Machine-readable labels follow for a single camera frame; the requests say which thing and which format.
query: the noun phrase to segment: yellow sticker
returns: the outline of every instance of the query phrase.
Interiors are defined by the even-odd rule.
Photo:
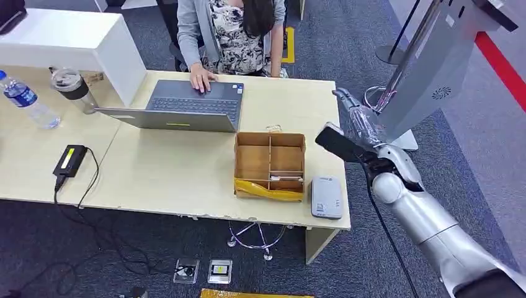
[[[190,124],[185,123],[170,123],[168,122],[166,125],[175,125],[175,126],[190,126]]]
[[[66,155],[66,158],[64,158],[64,161],[62,162],[62,166],[60,167],[61,169],[65,169],[66,168],[66,166],[69,163],[69,160],[71,159],[71,155],[73,155],[73,151],[75,151],[75,148],[70,148],[69,149],[68,154]]]
[[[213,272],[215,274],[225,274],[226,270],[228,269],[228,266],[214,266]]]

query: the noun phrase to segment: laptop keyboard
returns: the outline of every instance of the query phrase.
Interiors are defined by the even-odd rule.
[[[152,97],[148,103],[154,111],[226,114],[234,127],[237,125],[239,102],[219,99],[181,99]]]

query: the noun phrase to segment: red floor stripe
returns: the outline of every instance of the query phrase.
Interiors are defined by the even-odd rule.
[[[486,32],[478,32],[475,43],[487,61],[526,112],[526,83],[506,60]]]

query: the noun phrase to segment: blue label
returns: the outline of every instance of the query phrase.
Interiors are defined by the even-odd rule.
[[[7,95],[7,90],[4,91],[4,95],[7,96],[17,107],[28,107],[31,106],[35,101],[37,101],[38,96],[31,90],[29,87],[25,87],[25,90],[14,96],[10,97]]]

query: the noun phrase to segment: laptop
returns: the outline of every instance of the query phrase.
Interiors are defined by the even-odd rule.
[[[145,110],[95,110],[141,129],[237,132],[244,84],[211,82],[200,93],[188,81],[159,80]]]

